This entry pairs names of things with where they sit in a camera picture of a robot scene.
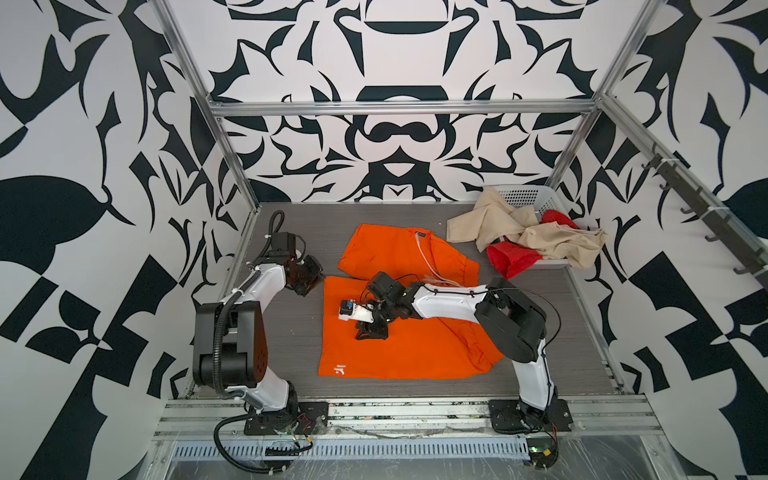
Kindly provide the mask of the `orange shorts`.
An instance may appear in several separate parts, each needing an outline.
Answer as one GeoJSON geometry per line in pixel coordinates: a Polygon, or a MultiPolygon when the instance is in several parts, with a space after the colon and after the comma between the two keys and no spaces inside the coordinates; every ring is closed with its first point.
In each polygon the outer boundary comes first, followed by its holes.
{"type": "Polygon", "coordinates": [[[344,301],[366,302],[368,283],[384,272],[403,286],[447,279],[475,286],[477,262],[434,233],[418,228],[363,224],[352,235],[339,261],[340,277],[323,287],[321,377],[380,380],[456,380],[482,375],[502,360],[483,328],[467,321],[426,317],[396,307],[387,338],[364,334],[353,320],[339,317],[344,301]]]}

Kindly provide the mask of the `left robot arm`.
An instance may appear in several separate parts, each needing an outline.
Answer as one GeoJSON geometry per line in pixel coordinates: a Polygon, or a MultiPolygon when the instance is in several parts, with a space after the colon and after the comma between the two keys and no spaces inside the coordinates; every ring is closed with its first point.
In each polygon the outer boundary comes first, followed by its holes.
{"type": "Polygon", "coordinates": [[[256,415],[298,415],[295,387],[269,367],[264,313],[283,290],[306,296],[322,282],[322,266],[293,233],[268,237],[250,273],[221,300],[196,308],[192,375],[221,399],[242,400],[256,415]]]}

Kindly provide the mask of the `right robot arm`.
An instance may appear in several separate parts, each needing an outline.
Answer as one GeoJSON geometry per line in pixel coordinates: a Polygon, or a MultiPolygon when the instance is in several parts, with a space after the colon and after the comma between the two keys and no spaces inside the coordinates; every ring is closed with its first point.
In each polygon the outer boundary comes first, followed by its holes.
{"type": "Polygon", "coordinates": [[[477,324],[494,346],[512,361],[519,397],[513,411],[523,431],[549,420],[557,399],[546,356],[546,312],[521,289],[497,277],[474,287],[438,286],[425,282],[403,285],[380,272],[365,291],[370,300],[343,300],[339,318],[356,322],[358,340],[388,338],[399,319],[447,318],[477,324]]]}

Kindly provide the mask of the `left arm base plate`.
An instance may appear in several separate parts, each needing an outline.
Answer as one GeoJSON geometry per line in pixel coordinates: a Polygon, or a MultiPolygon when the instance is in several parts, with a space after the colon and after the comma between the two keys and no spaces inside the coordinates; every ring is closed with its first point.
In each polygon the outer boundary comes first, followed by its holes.
{"type": "Polygon", "coordinates": [[[327,425],[329,404],[327,402],[298,402],[289,404],[280,411],[257,413],[253,407],[248,410],[245,422],[246,436],[266,436],[280,433],[310,435],[327,425]]]}

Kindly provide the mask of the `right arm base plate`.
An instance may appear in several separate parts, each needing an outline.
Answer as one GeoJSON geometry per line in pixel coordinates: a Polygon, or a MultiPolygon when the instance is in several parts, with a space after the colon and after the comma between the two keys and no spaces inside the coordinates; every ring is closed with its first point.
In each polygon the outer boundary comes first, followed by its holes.
{"type": "Polygon", "coordinates": [[[495,399],[488,402],[491,427],[500,434],[533,434],[545,431],[570,431],[573,421],[565,400],[555,398],[546,410],[538,410],[520,400],[495,399]]]}

